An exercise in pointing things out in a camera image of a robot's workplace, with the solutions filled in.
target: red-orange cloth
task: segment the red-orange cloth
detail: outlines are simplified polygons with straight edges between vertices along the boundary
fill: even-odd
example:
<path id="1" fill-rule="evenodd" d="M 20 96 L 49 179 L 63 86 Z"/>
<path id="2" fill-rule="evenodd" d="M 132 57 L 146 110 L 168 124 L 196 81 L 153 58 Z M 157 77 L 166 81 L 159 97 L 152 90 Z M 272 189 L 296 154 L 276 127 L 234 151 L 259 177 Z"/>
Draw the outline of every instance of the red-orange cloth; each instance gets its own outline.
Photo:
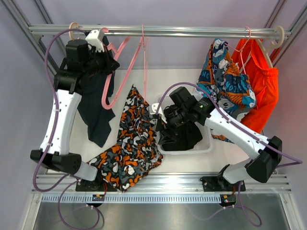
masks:
<path id="1" fill-rule="evenodd" d="M 236 49 L 240 50 L 245 42 L 246 39 L 241 39 Z M 255 40 L 249 40 L 243 49 L 244 62 L 246 62 L 249 54 L 251 58 L 247 62 L 245 70 L 249 76 L 250 85 L 255 92 L 257 106 L 242 119 L 241 123 L 260 133 L 278 102 L 278 69 L 269 68 Z M 242 67 L 239 52 L 234 52 L 231 58 L 235 63 L 238 62 L 239 68 Z"/>

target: white plastic bin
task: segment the white plastic bin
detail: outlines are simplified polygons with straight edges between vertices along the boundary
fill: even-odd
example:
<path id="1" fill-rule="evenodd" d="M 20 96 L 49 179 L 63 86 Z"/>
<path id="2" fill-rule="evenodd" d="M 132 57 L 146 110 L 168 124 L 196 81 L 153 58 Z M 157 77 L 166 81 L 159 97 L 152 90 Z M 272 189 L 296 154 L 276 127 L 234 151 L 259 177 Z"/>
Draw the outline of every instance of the white plastic bin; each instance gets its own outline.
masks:
<path id="1" fill-rule="evenodd" d="M 157 102 L 160 102 L 162 95 L 157 97 Z M 167 106 L 170 106 L 174 104 L 172 99 L 167 95 L 161 105 L 161 108 L 164 110 Z M 158 145 L 158 150 L 162 154 L 174 154 L 174 155 L 183 155 L 183 154 L 200 154 L 200 153 L 206 153 L 210 152 L 213 148 L 213 143 L 212 143 L 212 136 L 210 129 L 206 126 L 202 126 L 199 123 L 196 123 L 197 127 L 201 131 L 202 135 L 202 140 L 198 142 L 193 149 L 187 150 L 187 151 L 165 151 L 161 145 Z"/>

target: perforated metal strip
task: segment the perforated metal strip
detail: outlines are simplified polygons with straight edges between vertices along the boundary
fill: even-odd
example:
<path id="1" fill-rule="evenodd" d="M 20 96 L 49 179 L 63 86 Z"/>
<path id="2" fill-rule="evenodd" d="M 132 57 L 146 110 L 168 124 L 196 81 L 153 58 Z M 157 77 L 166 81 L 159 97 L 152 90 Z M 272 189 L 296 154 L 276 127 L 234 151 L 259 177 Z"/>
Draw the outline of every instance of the perforated metal strip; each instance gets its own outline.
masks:
<path id="1" fill-rule="evenodd" d="M 60 194 L 44 194 L 42 202 L 58 202 Z M 169 203 L 220 203 L 219 194 L 107 194 L 103 199 L 95 194 L 66 194 L 61 203 L 125 203 L 125 204 L 169 204 Z"/>

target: clothes rail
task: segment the clothes rail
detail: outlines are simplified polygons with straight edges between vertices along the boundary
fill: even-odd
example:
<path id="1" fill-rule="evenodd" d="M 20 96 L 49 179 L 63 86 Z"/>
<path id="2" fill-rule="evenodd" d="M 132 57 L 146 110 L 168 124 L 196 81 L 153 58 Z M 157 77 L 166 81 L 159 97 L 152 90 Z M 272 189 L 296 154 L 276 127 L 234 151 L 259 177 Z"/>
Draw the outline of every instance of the clothes rail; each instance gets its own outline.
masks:
<path id="1" fill-rule="evenodd" d="M 33 35 L 56 35 L 69 25 L 64 24 L 33 24 L 29 30 Z M 101 27 L 109 29 L 108 36 L 142 36 L 142 26 L 113 26 L 113 25 L 80 25 L 80 29 L 93 30 Z M 173 26 L 144 26 L 147 37 L 220 37 L 247 38 L 246 28 L 235 27 L 173 27 Z M 291 35 L 285 31 L 285 40 Z M 251 39 L 279 39 L 280 35 L 274 28 L 251 29 Z"/>

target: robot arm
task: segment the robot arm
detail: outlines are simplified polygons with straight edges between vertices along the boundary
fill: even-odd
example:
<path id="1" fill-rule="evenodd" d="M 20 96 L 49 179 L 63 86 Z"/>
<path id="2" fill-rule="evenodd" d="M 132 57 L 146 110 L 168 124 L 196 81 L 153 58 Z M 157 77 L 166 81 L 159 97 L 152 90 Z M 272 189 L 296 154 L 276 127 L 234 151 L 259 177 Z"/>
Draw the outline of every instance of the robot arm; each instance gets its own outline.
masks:
<path id="1" fill-rule="evenodd" d="M 49 145 L 56 114 L 57 128 L 43 166 L 55 171 L 69 173 L 87 181 L 97 178 L 97 169 L 82 161 L 79 154 L 69 153 L 69 142 L 74 117 L 90 77 L 97 73 L 110 74 L 119 64 L 105 52 L 102 30 L 92 30 L 85 40 L 71 40 L 66 45 L 64 58 L 54 77 L 54 87 L 59 100 L 59 111 L 53 101 L 52 112 L 45 138 L 40 149 L 31 151 L 31 159 L 38 162 Z"/>
<path id="2" fill-rule="evenodd" d="M 165 140 L 169 141 L 170 138 L 176 141 L 176 135 L 174 135 L 176 127 L 187 121 L 192 121 L 199 122 L 201 125 L 206 125 L 218 131 L 237 144 L 249 156 L 249 159 L 246 161 L 234 165 L 226 165 L 215 177 L 202 177 L 205 190 L 232 191 L 233 185 L 249 178 L 253 178 L 261 183 L 267 182 L 270 175 L 280 163 L 281 155 L 259 143 L 241 129 L 232 125 L 229 121 L 238 124 L 249 133 L 253 133 L 275 149 L 281 150 L 282 141 L 279 138 L 273 137 L 269 139 L 266 136 L 252 131 L 220 108 L 222 113 L 230 119 L 227 121 L 208 98 L 202 98 L 200 101 L 197 101 L 185 87 L 177 88 L 170 93 L 170 97 L 175 103 L 177 110 L 173 111 L 171 116 L 169 114 L 166 116 L 166 122 L 163 116 L 158 119 L 156 130 L 160 131 L 160 136 L 162 136 L 159 144 Z M 155 113 L 157 107 L 157 103 L 152 105 L 152 114 Z"/>

